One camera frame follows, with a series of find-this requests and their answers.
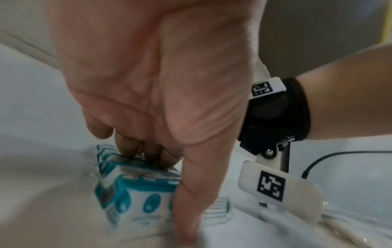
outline gray wall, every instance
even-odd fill
[[[303,72],[379,43],[388,0],[269,0],[259,55],[272,76]]]

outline palm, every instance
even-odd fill
[[[184,165],[200,168],[184,168],[183,184],[210,203],[246,109],[261,11],[250,12],[262,1],[57,2],[52,31],[82,108],[127,137],[184,148]]]

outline blue circle print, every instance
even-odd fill
[[[158,194],[152,194],[149,196],[144,203],[143,206],[143,212],[146,214],[151,214],[154,212],[160,205],[160,195]]]
[[[127,191],[124,191],[116,199],[116,210],[118,213],[124,213],[130,206],[131,197]]]

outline finger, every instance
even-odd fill
[[[151,143],[143,144],[144,159],[147,161],[155,162],[159,159],[162,146]]]
[[[164,169],[175,166],[184,157],[182,149],[162,149],[158,166]]]
[[[139,152],[139,149],[142,145],[141,141],[125,137],[117,131],[114,135],[114,140],[116,142],[118,151],[122,155],[128,156],[128,157],[136,156],[136,154]]]
[[[235,141],[236,130],[229,132],[185,147],[182,181],[173,199],[176,230],[185,242],[196,242],[201,215],[219,194]]]
[[[98,139],[107,139],[113,134],[113,128],[82,110],[89,132]]]

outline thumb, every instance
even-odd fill
[[[203,212],[215,201],[227,172],[242,119],[207,141],[184,148],[182,181],[173,199],[177,233],[195,243]]]

